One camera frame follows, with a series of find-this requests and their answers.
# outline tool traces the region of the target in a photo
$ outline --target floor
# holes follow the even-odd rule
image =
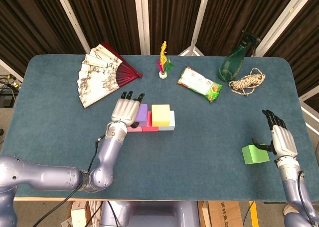
[[[9,127],[13,109],[0,109],[0,128],[4,129],[4,136]],[[312,126],[319,130],[319,124],[311,121],[311,119],[305,115],[305,120]],[[309,129],[309,135],[312,139],[312,143],[317,146],[319,136]],[[0,143],[3,141],[4,136],[0,136]],[[30,227],[37,222],[45,213],[52,209],[58,202],[27,202],[17,201],[14,203],[14,209],[18,216],[18,227]],[[264,204],[263,202],[257,202],[257,212],[260,227],[282,227],[284,223],[284,217],[282,214],[285,204]],[[39,227],[60,227],[61,223],[65,220],[66,212],[69,208],[69,203],[64,204],[53,214],[48,216]],[[249,208],[248,202],[240,202],[240,208],[242,218]],[[244,227],[251,226],[250,215],[247,216]]]

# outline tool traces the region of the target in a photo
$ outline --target purple block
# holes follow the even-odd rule
[[[135,121],[140,123],[139,126],[148,125],[148,105],[147,104],[140,105]]]

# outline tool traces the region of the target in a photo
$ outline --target blue felt tablecloth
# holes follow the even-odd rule
[[[123,91],[144,92],[143,103],[170,104],[175,131],[128,133],[115,166],[113,184],[77,198],[143,200],[285,201],[279,171],[270,162],[245,165],[241,148],[251,137],[269,143],[271,133],[262,109],[281,117],[292,132],[311,198],[319,200],[319,169],[299,104],[289,64],[281,58],[245,58],[239,78],[253,67],[266,75],[249,97],[231,92],[226,83],[216,101],[176,84],[184,68],[217,77],[223,57],[171,56],[175,67],[167,79],[158,76],[158,56],[124,56],[144,73],[116,92],[83,109],[77,79],[84,55],[37,55],[20,91],[2,155],[50,165],[86,169],[94,141],[104,133]],[[19,187],[18,197],[65,197]]]

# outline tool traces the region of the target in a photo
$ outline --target dark brown curtain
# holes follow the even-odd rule
[[[307,99],[305,103],[319,113],[319,94],[316,94],[311,98]]]
[[[135,0],[69,0],[91,48],[108,42],[120,54],[141,54]]]
[[[305,4],[265,56],[290,63],[299,95],[319,85],[319,0]]]
[[[149,0],[151,54],[167,41],[167,54],[178,55],[191,44],[201,0]]]
[[[84,53],[59,0],[0,0],[0,58],[24,75],[37,54]]]
[[[208,0],[196,47],[204,55],[226,56],[243,29],[263,38],[289,1]]]

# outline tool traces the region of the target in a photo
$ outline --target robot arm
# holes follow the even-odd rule
[[[132,91],[122,93],[107,126],[106,139],[98,154],[99,165],[91,173],[76,167],[33,164],[14,156],[0,156],[0,227],[15,227],[13,199],[21,184],[37,190],[97,192],[113,180],[113,167],[127,133],[127,126],[136,127],[135,117],[144,94],[131,100]]]
[[[285,226],[318,226],[319,217],[312,206],[304,181],[304,173],[300,170],[297,161],[298,153],[294,138],[287,130],[284,121],[274,115],[273,112],[263,110],[263,113],[267,117],[272,133],[272,143],[271,145],[260,145],[254,138],[253,143],[257,148],[271,151],[278,157],[276,165],[280,171],[287,202],[300,213],[287,214],[285,216]]]

